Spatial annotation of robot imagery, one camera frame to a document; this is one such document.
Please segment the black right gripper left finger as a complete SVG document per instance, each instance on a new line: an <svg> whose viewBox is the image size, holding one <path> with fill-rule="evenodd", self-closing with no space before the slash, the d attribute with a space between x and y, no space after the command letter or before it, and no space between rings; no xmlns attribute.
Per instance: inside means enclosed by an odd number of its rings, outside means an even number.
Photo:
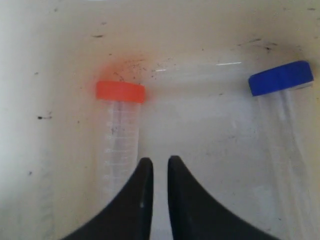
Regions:
<svg viewBox="0 0 320 240"><path fill-rule="evenodd" d="M65 240L148 240L151 234L154 168L151 159L138 162L115 198L93 219Z"/></svg>

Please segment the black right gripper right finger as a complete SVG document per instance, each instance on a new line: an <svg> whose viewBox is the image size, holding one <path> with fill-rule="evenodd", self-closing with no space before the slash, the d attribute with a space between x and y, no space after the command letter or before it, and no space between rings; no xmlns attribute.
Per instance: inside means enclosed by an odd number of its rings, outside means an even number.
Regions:
<svg viewBox="0 0 320 240"><path fill-rule="evenodd" d="M267 240L200 185L179 156L168 160L168 208L175 240Z"/></svg>

